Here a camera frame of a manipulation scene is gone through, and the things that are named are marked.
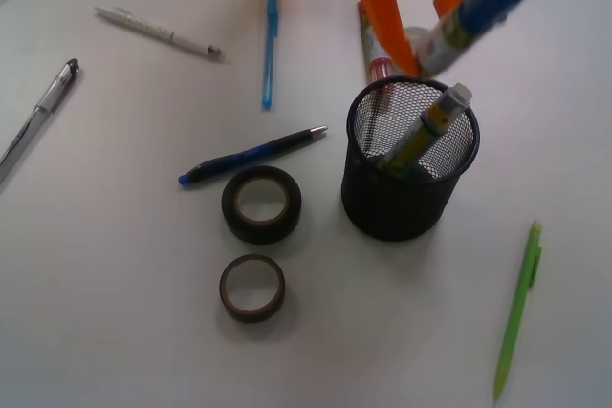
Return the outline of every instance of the ballpoint pen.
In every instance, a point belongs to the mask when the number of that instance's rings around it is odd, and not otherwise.
[[[100,7],[95,7],[95,10],[104,19],[122,24],[123,26],[136,31],[146,33],[147,35],[159,38],[160,40],[176,45],[177,47],[184,48],[191,52],[201,54],[215,60],[223,60],[225,58],[225,52],[214,45],[201,45],[180,35],[176,31],[171,31],[163,26],[153,24],[150,21],[137,18],[129,11],[123,9],[101,9]]]
[[[285,152],[293,147],[306,143],[309,140],[312,140],[315,135],[323,133],[326,130],[327,126],[306,129],[304,131],[285,136],[284,138],[264,143],[258,147],[253,147],[245,152],[205,161],[202,164],[195,166],[183,176],[179,177],[179,183],[181,185],[197,183],[216,176],[217,174],[222,174],[230,171],[231,169],[235,169],[236,167],[244,166],[250,162],[269,158],[272,155]]]
[[[55,110],[66,86],[74,80],[77,71],[78,61],[76,59],[68,61],[59,71],[59,74],[45,95],[36,104],[26,123],[12,141],[9,149],[0,158],[0,182],[7,177],[7,174],[9,174],[19,156],[24,152],[30,140],[32,140],[45,119],[47,119],[47,116]]]
[[[266,60],[264,61],[264,110],[272,108],[274,86],[274,39],[278,37],[278,0],[268,0],[268,31],[266,35]]]
[[[539,265],[539,257],[542,253],[542,247],[539,246],[539,235],[542,232],[542,225],[535,221],[529,231],[529,239],[525,247],[523,263],[520,267],[516,290],[514,291],[513,305],[510,309],[508,324],[506,325],[506,333],[504,341],[501,345],[499,360],[497,361],[497,371],[495,373],[495,384],[493,386],[493,401],[498,401],[501,393],[506,385],[508,373],[510,372],[510,364],[513,360],[514,345],[518,336],[518,328],[520,326],[520,318],[525,308],[525,299],[529,289],[534,286],[536,280],[537,266]]]

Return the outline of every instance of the green pen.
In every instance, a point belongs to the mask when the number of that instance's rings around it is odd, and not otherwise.
[[[529,232],[525,255],[523,256],[523,264],[520,267],[518,275],[518,283],[514,292],[513,306],[510,309],[510,317],[508,317],[508,325],[506,326],[506,334],[501,345],[499,360],[497,361],[497,372],[495,373],[495,386],[493,388],[493,400],[497,402],[506,385],[508,373],[510,372],[510,364],[513,360],[514,345],[518,336],[518,327],[520,326],[520,317],[525,308],[525,299],[529,289],[534,286],[536,279],[537,265],[539,257],[542,253],[542,247],[539,246],[539,235],[542,232],[542,225],[535,221],[532,229]]]

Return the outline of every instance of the pen clip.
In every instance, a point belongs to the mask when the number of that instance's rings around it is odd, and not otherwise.
[[[537,267],[539,266],[539,256],[542,254],[542,247],[537,248],[537,253],[534,257],[534,267],[532,268],[532,275],[529,279],[529,289],[534,286],[534,282],[536,281],[536,273]]]

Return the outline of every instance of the black mesh pen holder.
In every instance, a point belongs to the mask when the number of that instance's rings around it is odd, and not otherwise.
[[[397,179],[377,167],[446,88],[435,80],[392,76],[369,85],[351,105],[342,202],[364,233],[383,241],[425,233],[438,222],[459,177],[476,157],[480,131],[468,109],[414,164],[409,177]]]

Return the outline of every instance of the black pen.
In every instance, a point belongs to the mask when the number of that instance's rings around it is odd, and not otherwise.
[[[319,126],[313,129],[306,129],[299,133],[291,134],[273,140],[272,142],[264,143],[258,147],[254,147],[250,150],[236,153],[234,155],[227,155],[221,158],[215,158],[214,160],[208,160],[202,164],[198,164],[189,172],[179,177],[179,183],[181,185],[189,185],[209,179],[217,174],[235,169],[236,167],[244,166],[253,161],[263,160],[282,153],[290,148],[296,147],[301,143],[305,143],[312,140],[317,134],[320,134],[327,130],[327,126]]]

